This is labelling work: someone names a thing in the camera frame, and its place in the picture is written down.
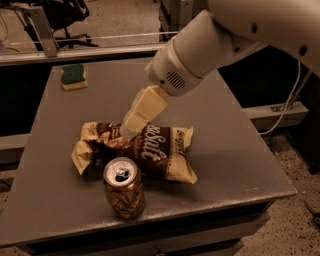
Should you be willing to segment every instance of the speckled floor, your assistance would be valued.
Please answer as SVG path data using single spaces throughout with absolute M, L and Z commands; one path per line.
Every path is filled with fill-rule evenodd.
M 271 137 L 268 145 L 298 194 L 276 201 L 268 209 L 270 220 L 256 234 L 243 238 L 244 246 L 236 256 L 320 256 L 320 228 L 304 206 L 306 200 L 320 211 L 320 175 L 308 172 L 303 150 L 286 130 Z M 0 184 L 0 212 L 8 194 L 8 187 Z M 0 256 L 18 255 L 28 254 L 18 248 L 0 249 Z
M 71 35 L 88 33 L 100 47 L 150 44 L 159 42 L 159 3 L 153 0 L 86 0 L 90 15 L 68 27 Z M 10 52 L 36 52 L 17 15 L 0 10 L 0 42 Z M 64 36 L 57 31 L 54 36 Z

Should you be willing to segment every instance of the crumpled chip bag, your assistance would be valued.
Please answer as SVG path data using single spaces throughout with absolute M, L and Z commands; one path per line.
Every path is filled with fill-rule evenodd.
M 80 174 L 91 165 L 104 168 L 114 158 L 132 159 L 148 177 L 194 184 L 197 177 L 186 158 L 193 128 L 147 125 L 133 138 L 123 137 L 120 124 L 90 122 L 72 152 Z

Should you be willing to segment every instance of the table surface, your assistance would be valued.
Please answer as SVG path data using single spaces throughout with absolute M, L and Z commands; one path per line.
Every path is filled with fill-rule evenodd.
M 71 152 L 85 122 L 121 122 L 142 86 L 150 85 L 144 60 L 84 64 L 89 87 L 64 91 L 61 68 L 48 80 L 17 177 L 0 216 L 0 246 L 24 244 L 139 225 L 236 206 L 274 201 L 296 193 L 218 72 L 153 121 L 194 127 L 188 159 L 198 182 L 145 179 L 146 208 L 134 220 L 116 217 L 101 174 L 80 176 Z

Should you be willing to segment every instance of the desk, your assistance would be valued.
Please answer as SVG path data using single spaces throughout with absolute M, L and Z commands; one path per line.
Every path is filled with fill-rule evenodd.
M 70 255 L 155 255 L 161 246 L 164 252 L 180 252 L 175 255 L 194 255 L 184 250 L 199 248 L 230 255 L 242 236 L 265 223 L 272 202 L 296 193 L 214 72 L 184 97 L 171 98 L 153 122 L 194 127 L 188 158 L 198 182 L 145 179 L 142 215 L 117 218 L 105 199 L 102 174 L 80 176 L 70 154 L 84 122 L 122 120 L 136 92 L 149 84 L 145 61 L 85 64 L 89 87 L 69 92 L 60 85 L 60 68 L 52 69 L 0 216 L 0 247 L 60 251 L 58 255 L 61 250 Z

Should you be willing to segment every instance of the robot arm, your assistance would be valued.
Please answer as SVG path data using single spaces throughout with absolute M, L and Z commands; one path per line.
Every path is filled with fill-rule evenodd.
M 147 65 L 150 81 L 160 87 L 136 97 L 123 133 L 139 132 L 166 107 L 168 95 L 187 93 L 211 71 L 266 45 L 289 53 L 320 77 L 318 0 L 208 0 L 208 7 Z

